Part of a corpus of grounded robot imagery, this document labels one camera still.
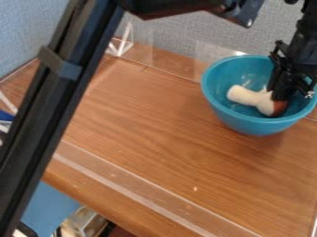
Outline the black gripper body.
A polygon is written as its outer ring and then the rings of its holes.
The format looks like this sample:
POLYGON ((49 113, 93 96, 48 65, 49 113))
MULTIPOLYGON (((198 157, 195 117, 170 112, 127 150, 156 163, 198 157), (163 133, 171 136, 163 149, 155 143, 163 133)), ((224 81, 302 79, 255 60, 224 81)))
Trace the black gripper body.
POLYGON ((301 12, 291 42, 275 42, 270 59, 273 63, 305 74, 302 93, 311 93, 317 85, 317 0, 305 0, 301 12))

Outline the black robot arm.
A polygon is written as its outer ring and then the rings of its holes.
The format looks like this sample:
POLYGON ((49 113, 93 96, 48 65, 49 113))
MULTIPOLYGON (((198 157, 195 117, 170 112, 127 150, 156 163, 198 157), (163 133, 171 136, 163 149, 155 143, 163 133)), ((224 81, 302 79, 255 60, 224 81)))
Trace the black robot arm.
MULTIPOLYGON (((265 0, 71 0, 0 147, 0 237, 10 237, 56 151, 123 14, 143 20, 207 11, 251 27, 265 0)), ((266 106, 277 116, 291 96, 317 87, 317 0, 302 2, 291 41, 275 42, 266 106)))

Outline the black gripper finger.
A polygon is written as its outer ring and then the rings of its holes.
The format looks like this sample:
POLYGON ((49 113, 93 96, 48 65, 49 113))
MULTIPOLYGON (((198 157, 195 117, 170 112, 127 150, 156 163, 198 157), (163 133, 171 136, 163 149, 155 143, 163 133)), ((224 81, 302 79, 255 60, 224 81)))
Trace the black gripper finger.
POLYGON ((267 91, 274 101, 289 101, 295 93, 302 93, 305 74, 274 63, 267 91))

